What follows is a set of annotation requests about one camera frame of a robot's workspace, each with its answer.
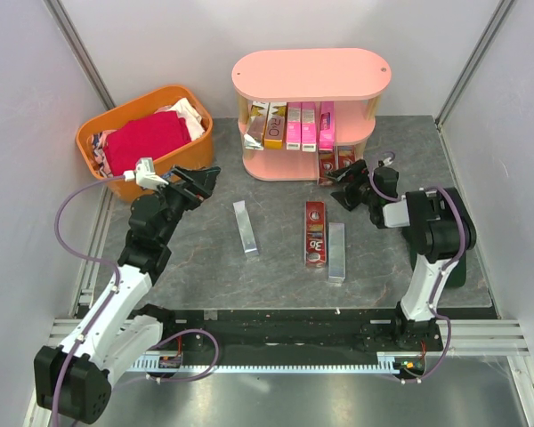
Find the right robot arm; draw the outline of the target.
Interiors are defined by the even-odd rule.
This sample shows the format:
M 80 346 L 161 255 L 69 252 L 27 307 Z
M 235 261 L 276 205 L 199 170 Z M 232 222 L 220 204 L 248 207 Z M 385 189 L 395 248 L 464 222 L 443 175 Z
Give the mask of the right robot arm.
M 410 350 L 434 334 L 442 291 L 461 258 L 476 244 L 476 228 L 456 188 L 430 187 L 398 194 L 399 172 L 388 157 L 370 170 L 364 160 L 324 177 L 343 188 L 333 198 L 351 211 L 363 204 L 379 229 L 400 229 L 416 255 L 407 292 L 390 327 L 392 344 Z

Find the dark red toothpaste box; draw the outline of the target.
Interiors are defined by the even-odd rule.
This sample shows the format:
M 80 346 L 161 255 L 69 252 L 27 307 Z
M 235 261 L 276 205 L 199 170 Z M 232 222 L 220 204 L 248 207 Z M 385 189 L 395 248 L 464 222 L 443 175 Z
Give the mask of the dark red toothpaste box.
M 318 152 L 320 186 L 332 186 L 335 182 L 328 177 L 336 169 L 336 152 L 334 150 L 320 150 Z

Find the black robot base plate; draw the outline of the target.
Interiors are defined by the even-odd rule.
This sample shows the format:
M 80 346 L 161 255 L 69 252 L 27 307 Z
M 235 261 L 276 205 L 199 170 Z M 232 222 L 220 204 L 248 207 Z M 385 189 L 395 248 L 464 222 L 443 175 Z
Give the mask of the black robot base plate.
M 211 333 L 220 345 L 314 344 L 368 352 L 443 348 L 434 319 L 406 320 L 399 309 L 134 310 L 163 323 L 165 338 L 185 329 Z

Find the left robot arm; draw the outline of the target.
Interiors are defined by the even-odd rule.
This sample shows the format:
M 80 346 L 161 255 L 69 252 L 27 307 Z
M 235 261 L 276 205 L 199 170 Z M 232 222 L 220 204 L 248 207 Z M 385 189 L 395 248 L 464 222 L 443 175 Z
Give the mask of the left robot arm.
M 134 169 L 102 180 L 132 182 L 144 191 L 131 205 L 125 247 L 117 261 L 81 254 L 63 239 L 58 241 L 68 253 L 106 265 L 113 274 L 73 331 L 35 356 L 36 403 L 51 411 L 52 426 L 62 416 L 95 423 L 121 376 L 143 353 L 167 350 L 176 343 L 178 330 L 166 320 L 149 314 L 132 318 L 130 324 L 126 320 L 164 271 L 171 255 L 168 243 L 183 214 L 212 196 L 220 172 L 218 166 L 174 166 L 162 177 L 151 158 L 143 157 Z

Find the pink toothpaste box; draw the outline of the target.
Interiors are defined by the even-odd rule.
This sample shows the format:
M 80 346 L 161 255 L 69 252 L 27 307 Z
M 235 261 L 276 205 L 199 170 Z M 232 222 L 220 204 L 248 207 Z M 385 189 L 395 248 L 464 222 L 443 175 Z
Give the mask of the pink toothpaste box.
M 331 151 L 336 141 L 336 113 L 333 101 L 320 104 L 319 151 Z
M 302 142 L 302 107 L 300 102 L 287 104 L 286 148 L 300 150 Z
M 301 103 L 301 149 L 317 150 L 316 104 L 310 101 Z

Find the red 3D toothpaste box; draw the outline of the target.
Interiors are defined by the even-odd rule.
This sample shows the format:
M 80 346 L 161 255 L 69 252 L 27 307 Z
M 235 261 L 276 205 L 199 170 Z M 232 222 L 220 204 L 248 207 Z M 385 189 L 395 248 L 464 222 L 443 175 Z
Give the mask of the red 3D toothpaste box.
M 327 211 L 324 202 L 307 201 L 304 207 L 304 264 L 324 267 L 328 260 Z
M 336 167 L 348 168 L 357 161 L 355 146 L 338 146 L 336 148 Z

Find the orange R.O toothpaste box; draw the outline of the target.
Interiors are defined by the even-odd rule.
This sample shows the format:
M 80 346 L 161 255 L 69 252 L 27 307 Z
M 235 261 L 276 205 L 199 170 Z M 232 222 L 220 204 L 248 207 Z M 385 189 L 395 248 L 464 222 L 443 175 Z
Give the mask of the orange R.O toothpaste box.
M 266 126 L 263 134 L 265 149 L 281 149 L 285 138 L 287 104 L 272 102 L 268 109 Z

